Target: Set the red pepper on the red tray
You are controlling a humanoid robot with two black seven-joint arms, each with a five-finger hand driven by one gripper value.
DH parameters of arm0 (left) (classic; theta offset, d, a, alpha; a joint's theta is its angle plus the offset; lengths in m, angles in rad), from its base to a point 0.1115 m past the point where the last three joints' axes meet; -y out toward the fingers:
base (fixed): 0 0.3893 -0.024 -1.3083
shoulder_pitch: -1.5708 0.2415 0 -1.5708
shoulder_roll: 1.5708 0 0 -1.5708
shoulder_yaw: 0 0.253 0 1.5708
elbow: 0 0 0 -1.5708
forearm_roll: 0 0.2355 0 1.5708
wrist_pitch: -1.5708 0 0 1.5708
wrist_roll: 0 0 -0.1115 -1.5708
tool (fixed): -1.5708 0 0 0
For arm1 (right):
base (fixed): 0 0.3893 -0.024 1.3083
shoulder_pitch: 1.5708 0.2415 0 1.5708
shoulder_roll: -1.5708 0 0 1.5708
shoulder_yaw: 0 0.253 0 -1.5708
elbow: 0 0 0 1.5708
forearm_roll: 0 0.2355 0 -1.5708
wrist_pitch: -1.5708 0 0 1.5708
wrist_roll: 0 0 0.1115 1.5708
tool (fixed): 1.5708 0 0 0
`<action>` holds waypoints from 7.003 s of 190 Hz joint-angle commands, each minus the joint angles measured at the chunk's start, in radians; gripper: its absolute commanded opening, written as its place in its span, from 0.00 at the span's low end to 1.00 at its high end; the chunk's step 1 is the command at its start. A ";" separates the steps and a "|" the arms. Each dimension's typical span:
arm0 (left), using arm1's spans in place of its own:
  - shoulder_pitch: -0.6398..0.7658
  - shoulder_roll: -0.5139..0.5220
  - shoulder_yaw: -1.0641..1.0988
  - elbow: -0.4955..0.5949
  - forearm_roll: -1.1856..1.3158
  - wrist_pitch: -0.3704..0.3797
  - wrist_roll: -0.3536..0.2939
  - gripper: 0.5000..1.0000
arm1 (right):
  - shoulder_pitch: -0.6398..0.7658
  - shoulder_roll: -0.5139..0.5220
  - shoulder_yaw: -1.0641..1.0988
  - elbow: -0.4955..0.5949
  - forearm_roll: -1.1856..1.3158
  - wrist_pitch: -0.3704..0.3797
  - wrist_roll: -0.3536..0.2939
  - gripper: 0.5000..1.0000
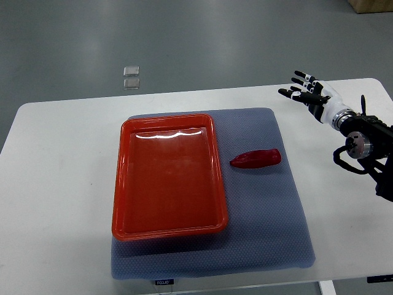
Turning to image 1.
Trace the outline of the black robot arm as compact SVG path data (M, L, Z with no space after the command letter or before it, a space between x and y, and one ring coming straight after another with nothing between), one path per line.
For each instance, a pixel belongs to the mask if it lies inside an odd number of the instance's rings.
M346 137L333 152L333 161L358 175L370 175L376 182L376 195L392 201L392 127L376 116L366 114L366 99L360 98L361 112L339 112L332 126Z

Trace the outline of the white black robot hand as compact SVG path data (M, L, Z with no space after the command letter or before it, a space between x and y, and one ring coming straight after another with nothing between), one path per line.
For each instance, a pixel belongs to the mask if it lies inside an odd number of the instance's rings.
M294 71L294 74L291 81L296 86L279 89L278 93L303 103L318 122L337 129L335 124L341 116L354 114L354 111L343 103L341 95L326 81L301 71Z

